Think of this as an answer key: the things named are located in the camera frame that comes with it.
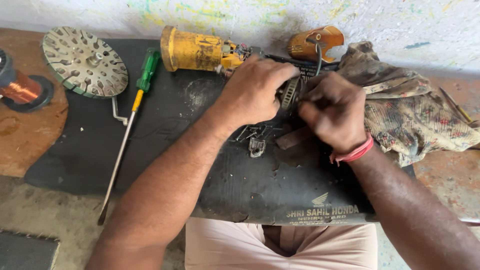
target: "forearm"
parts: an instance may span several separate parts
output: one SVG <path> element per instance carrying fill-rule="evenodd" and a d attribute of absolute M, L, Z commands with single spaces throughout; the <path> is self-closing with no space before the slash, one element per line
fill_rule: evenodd
<path fill-rule="evenodd" d="M 385 233 L 413 269 L 479 269 L 480 242 L 375 147 L 349 162 Z"/>
<path fill-rule="evenodd" d="M 137 250 L 142 254 L 156 250 L 156 258 L 161 256 L 191 214 L 218 151 L 234 130 L 212 110 L 132 184 L 106 225 L 92 260 L 108 261 L 108 253 L 117 257 Z"/>

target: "left hand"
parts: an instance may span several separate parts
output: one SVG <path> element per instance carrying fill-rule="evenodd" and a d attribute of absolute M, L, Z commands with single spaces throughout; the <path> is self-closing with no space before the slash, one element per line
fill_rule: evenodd
<path fill-rule="evenodd" d="M 234 129 L 270 120 L 280 108 L 276 90 L 299 74 L 290 63 L 252 55 L 236 69 L 211 111 Z"/>

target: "black plastic part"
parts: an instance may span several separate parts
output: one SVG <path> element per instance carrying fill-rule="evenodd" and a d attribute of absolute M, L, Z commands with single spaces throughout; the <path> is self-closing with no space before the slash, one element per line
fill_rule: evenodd
<path fill-rule="evenodd" d="M 0 49 L 0 87 L 7 87 L 17 79 L 17 72 L 13 69 L 10 55 Z"/>
<path fill-rule="evenodd" d="M 158 40 L 105 41 L 132 71 L 130 82 L 140 75 L 135 71 L 142 67 L 143 52 L 160 46 Z M 171 73 L 159 63 L 151 91 L 144 96 L 133 124 L 113 189 L 115 195 L 123 194 L 213 104 L 224 84 L 214 72 L 179 69 Z M 130 83 L 118 96 L 119 115 L 130 114 L 135 95 L 135 84 Z M 66 97 L 69 111 L 62 136 L 29 168 L 24 179 L 39 187 L 104 196 L 125 127 L 112 117 L 110 100 L 71 91 Z M 272 124 L 286 117 L 291 119 L 279 112 Z M 240 131 L 221 148 L 192 216 L 275 225 L 375 221 L 373 208 L 350 167 L 330 164 L 329 146 L 314 137 L 288 150 L 268 143 L 265 153 L 252 159 L 248 140 L 234 140 Z M 407 169 L 413 173 L 411 166 Z"/>
<path fill-rule="evenodd" d="M 42 108 L 50 102 L 54 92 L 53 83 L 43 76 L 30 75 L 29 78 L 36 81 L 42 86 L 40 96 L 38 96 L 32 102 L 25 104 L 18 104 L 10 98 L 3 97 L 3 103 L 5 103 L 8 108 L 17 112 L 33 112 Z"/>

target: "metal bracket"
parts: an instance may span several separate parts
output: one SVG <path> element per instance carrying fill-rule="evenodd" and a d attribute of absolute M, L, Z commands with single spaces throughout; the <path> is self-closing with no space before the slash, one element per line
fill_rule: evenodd
<path fill-rule="evenodd" d="M 117 119 L 118 121 L 122 121 L 124 126 L 127 126 L 128 118 L 119 116 L 119 106 L 117 103 L 117 96 L 112 97 L 112 108 L 113 108 L 113 117 L 115 117 L 115 119 Z"/>
<path fill-rule="evenodd" d="M 265 152 L 266 143 L 265 140 L 260 140 L 255 137 L 250 137 L 250 143 L 248 150 L 250 150 L 251 158 L 258 158 Z"/>

